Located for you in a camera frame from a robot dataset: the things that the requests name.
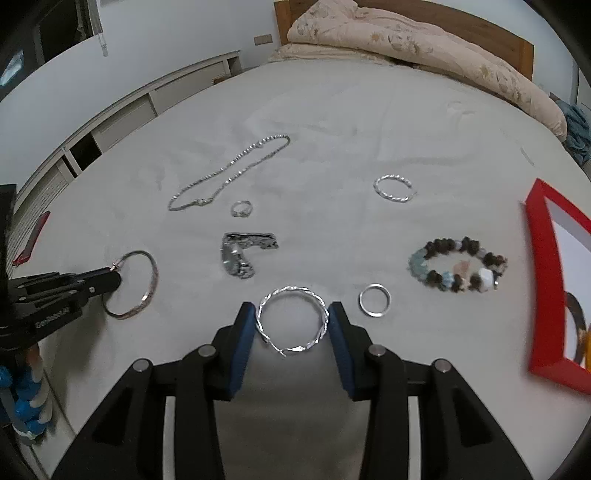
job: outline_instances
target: silver chain necklace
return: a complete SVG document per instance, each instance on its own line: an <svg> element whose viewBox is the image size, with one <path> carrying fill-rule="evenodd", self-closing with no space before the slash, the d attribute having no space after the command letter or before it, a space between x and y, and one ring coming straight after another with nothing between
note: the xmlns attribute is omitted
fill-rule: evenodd
<svg viewBox="0 0 591 480"><path fill-rule="evenodd" d="M229 169L232 165L234 165L238 160L240 160L242 157L244 157L245 155L248 155L251 151L253 151L255 148L262 148L266 143L272 141L272 140L278 140L280 138L285 138L287 140L287 142L280 146L279 148L277 148L276 150L272 151L271 153L265 155L264 157L260 158L259 160L251 163L249 166L247 166L244 170L239 170L237 173L235 173L232 177L228 178L224 183L222 183L219 188L213 192L213 194L208 197L208 198L202 198L202 199L194 199L192 202L189 203L185 203L184 205L181 205L179 207L173 207L173 203L174 201L179 198L183 193L185 193L187 190L192 189L193 187L196 187L197 185L199 185L200 183L203 183L204 181L208 181L209 179L212 179L214 177L217 177L220 173L223 173L224 171L226 171L227 169ZM194 181L193 183L190 183L189 185L187 185L186 187L182 188L180 192L178 192L175 196L173 196L170 199L170 202L168 203L168 209L171 212L178 212L179 210L184 210L189 208L190 206L193 205L197 205L199 207L203 207L205 205L209 205L210 203L212 203L215 198L219 195L219 193L226 188L228 185L231 184L231 182L233 182L234 180L236 180L237 178L239 178L241 175L244 175L248 170L250 170L253 167L256 167L258 164L263 163L265 160L269 160L269 158L275 156L278 152L280 152L281 150L283 150L287 145L289 145L291 142L291 138L287 135L271 135L270 137L266 137L263 138L262 140L253 143L252 145L250 145L249 147L247 147L243 152L239 153L236 158L234 158L234 160L230 160L230 163L228 163L227 165L225 165L224 167L220 168L218 171L215 171L213 173L210 173L208 175L205 175L204 177L201 177L200 179L198 179L197 181Z"/></svg>

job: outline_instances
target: window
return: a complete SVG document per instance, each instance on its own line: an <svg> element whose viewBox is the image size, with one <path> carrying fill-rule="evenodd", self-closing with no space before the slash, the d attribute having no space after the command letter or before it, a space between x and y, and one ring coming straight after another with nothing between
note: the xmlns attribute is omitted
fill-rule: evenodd
<svg viewBox="0 0 591 480"><path fill-rule="evenodd" d="M6 1L13 5L0 15L0 101L41 65L93 35L88 1L96 2Z"/></svg>

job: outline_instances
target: power outlet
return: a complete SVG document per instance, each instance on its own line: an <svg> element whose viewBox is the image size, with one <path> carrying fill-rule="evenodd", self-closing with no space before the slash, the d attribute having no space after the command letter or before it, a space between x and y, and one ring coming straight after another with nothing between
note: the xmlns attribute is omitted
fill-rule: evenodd
<svg viewBox="0 0 591 480"><path fill-rule="evenodd" d="M255 45L263 45L265 43L273 43L273 37L271 34L267 35L259 35L258 37L254 37Z"/></svg>

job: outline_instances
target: beige blanket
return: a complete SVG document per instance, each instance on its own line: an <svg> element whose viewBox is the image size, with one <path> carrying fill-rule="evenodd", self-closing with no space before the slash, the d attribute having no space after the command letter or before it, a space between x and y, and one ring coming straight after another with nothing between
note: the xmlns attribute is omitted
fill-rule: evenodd
<svg viewBox="0 0 591 480"><path fill-rule="evenodd" d="M503 59L436 25L416 22L353 0L319 0L291 26L293 43L355 48L467 79L517 105L566 139L566 119L536 85Z"/></svg>

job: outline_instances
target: white bead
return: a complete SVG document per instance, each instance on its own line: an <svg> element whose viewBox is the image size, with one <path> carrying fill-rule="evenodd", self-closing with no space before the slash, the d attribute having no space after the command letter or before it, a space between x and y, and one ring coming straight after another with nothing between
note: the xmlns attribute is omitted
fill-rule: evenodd
<svg viewBox="0 0 591 480"><path fill-rule="evenodd" d="M490 290L495 283L495 276L492 274L492 270L481 268L478 270L478 276L480 277L480 280L482 280L478 291L482 292Z"/></svg>

